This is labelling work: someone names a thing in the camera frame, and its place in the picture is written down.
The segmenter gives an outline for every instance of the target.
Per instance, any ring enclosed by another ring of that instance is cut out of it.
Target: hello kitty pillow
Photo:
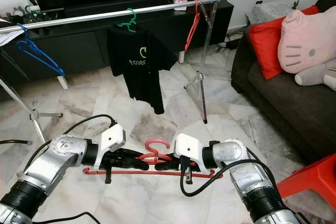
[[[282,69],[298,73],[336,58],[336,6],[305,15],[295,10],[282,22],[278,59]]]

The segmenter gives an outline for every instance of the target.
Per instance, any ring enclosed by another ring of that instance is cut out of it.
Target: sofa
[[[316,3],[320,12],[335,5],[336,0]],[[232,87],[260,108],[307,164],[336,152],[336,92],[323,84],[299,86],[294,74],[286,72],[266,80],[248,29],[239,42],[231,77]]]

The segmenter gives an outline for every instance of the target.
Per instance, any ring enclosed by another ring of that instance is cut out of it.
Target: black t-shirt
[[[107,45],[114,76],[124,75],[131,98],[148,102],[156,114],[164,113],[159,70],[170,70],[176,55],[146,29],[136,33],[113,25]]]

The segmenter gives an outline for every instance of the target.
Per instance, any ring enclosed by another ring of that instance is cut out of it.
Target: red cushion
[[[313,15],[319,13],[319,10],[313,5],[302,12],[306,15]],[[249,32],[250,40],[261,65],[262,74],[266,80],[277,76],[283,71],[278,60],[278,45],[281,37],[282,21],[285,18],[253,25]]]

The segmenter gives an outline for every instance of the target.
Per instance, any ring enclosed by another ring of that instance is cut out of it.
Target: red chair
[[[336,210],[336,153],[294,172],[277,185],[282,198],[310,189]]]

